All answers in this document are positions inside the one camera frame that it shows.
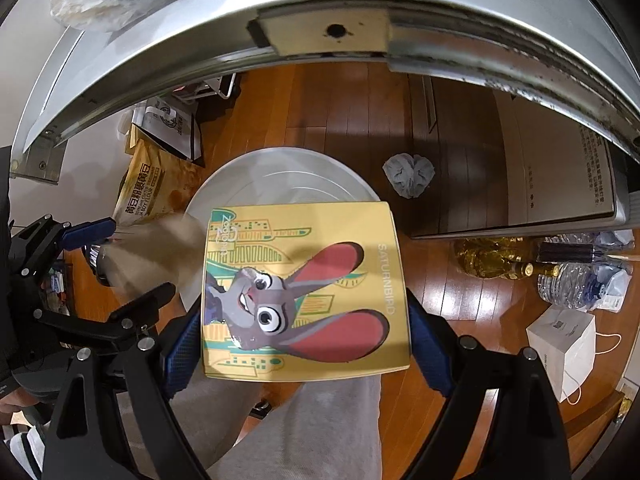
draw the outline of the rabbit eye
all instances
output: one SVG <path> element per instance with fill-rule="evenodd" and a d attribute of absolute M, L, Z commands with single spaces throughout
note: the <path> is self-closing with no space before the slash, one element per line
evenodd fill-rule
<path fill-rule="evenodd" d="M 256 276 L 254 280 L 255 288 L 258 290 L 264 290 L 265 288 L 269 288 L 271 286 L 271 276 L 268 274 L 260 274 Z"/>
<path fill-rule="evenodd" d="M 281 325 L 282 319 L 280 314 L 270 306 L 262 306 L 258 308 L 258 325 L 263 332 L 276 332 Z"/>

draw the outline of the pink inner ear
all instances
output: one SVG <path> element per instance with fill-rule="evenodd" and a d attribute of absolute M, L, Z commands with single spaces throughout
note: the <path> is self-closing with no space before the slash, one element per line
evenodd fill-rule
<path fill-rule="evenodd" d="M 350 312 L 289 344 L 296 355 L 325 363 L 355 361 L 386 339 L 386 326 L 369 312 Z"/>
<path fill-rule="evenodd" d="M 358 250 L 351 244 L 330 245 L 309 260 L 294 281 L 338 280 L 356 267 L 358 258 Z"/>

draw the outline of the striped sleeve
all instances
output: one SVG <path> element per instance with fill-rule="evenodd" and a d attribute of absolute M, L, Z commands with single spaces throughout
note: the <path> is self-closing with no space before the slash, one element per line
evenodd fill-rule
<path fill-rule="evenodd" d="M 33 480 L 40 480 L 44 461 L 45 429 L 12 424 L 3 426 L 2 430 L 4 443 L 15 459 Z"/>

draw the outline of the gray pants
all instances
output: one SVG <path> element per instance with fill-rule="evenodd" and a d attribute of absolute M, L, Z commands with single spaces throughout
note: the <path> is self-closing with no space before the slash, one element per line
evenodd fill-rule
<path fill-rule="evenodd" d="M 214 480 L 378 480 L 380 376 L 305 383 L 234 446 L 259 383 L 208 379 L 198 366 L 171 406 Z M 157 478 L 127 394 L 118 396 L 140 472 Z"/>

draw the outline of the silver bolt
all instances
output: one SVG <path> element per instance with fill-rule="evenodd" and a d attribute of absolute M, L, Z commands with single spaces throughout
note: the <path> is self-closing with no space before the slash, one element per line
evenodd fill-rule
<path fill-rule="evenodd" d="M 138 341 L 138 348 L 140 348 L 143 352 L 147 350 L 151 350 L 156 342 L 152 337 L 143 337 L 140 341 Z"/>
<path fill-rule="evenodd" d="M 460 338 L 460 346 L 465 350 L 475 350 L 478 347 L 478 341 L 474 337 L 463 335 Z"/>
<path fill-rule="evenodd" d="M 531 348 L 530 346 L 527 346 L 523 351 L 522 351 L 522 355 L 524 355 L 524 358 L 527 361 L 535 361 L 538 358 L 538 352 L 536 352 L 533 348 Z"/>
<path fill-rule="evenodd" d="M 89 357 L 91 357 L 91 349 L 87 347 L 79 349 L 76 357 L 79 361 L 86 361 Z"/>

